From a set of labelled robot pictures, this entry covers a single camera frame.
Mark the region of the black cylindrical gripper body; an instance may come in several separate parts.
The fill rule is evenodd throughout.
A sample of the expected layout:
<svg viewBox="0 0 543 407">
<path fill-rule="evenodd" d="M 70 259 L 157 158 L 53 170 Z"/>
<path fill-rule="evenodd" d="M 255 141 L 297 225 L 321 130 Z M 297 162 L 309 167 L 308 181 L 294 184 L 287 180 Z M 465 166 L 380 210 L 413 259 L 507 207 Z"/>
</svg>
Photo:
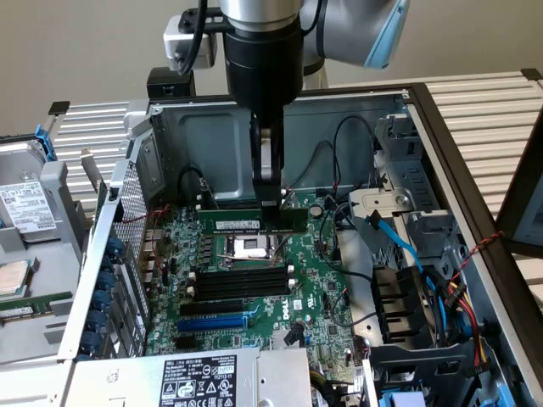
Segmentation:
<svg viewBox="0 0 543 407">
<path fill-rule="evenodd" d="M 276 31 L 228 32 L 227 84 L 235 102 L 254 114 L 281 114 L 302 89 L 303 42 L 299 24 Z"/>
</svg>

